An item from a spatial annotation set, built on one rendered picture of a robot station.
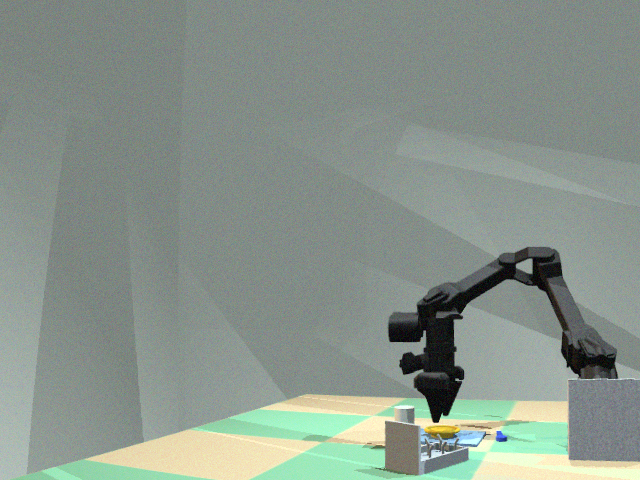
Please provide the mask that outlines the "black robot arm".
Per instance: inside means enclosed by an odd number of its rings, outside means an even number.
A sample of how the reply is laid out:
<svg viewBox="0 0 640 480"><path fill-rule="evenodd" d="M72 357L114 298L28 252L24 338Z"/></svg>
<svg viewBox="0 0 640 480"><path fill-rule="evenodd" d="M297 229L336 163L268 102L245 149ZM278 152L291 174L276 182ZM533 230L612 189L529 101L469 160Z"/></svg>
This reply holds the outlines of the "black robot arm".
<svg viewBox="0 0 640 480"><path fill-rule="evenodd" d="M516 268L516 263L533 259L533 274ZM586 324L562 275L558 251L549 247L527 247L499 258L456 283L432 288L417 305L417 312L394 312L389 317L390 342L454 342L454 320L461 320L466 305L505 279L514 279L546 292L562 332L561 353L578 379L618 379L617 349ZM429 354L405 353L400 361L403 375L423 369L430 372ZM426 371L427 369L427 371Z"/></svg>

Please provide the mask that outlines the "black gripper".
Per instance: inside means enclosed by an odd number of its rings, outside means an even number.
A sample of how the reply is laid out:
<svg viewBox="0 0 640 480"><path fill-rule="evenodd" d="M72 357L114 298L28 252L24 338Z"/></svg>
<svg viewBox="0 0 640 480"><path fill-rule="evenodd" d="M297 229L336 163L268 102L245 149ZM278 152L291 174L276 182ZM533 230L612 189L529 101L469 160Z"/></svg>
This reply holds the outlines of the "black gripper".
<svg viewBox="0 0 640 480"><path fill-rule="evenodd" d="M464 379L464 369L455 366L454 342L426 343L424 353L429 354L430 372L421 372L414 378L417 388L427 400L431 419L438 423L441 415L448 416Z"/></svg>

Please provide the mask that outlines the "grey dish rack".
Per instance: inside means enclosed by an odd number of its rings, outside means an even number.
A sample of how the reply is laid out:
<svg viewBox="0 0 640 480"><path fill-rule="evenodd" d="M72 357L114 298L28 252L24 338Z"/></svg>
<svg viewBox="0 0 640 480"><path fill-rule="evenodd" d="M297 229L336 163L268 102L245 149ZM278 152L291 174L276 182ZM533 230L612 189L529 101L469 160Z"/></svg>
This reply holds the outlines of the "grey dish rack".
<svg viewBox="0 0 640 480"><path fill-rule="evenodd" d="M385 420L385 468L424 475L469 460L469 448L454 444L429 443L421 446L421 425Z"/></svg>

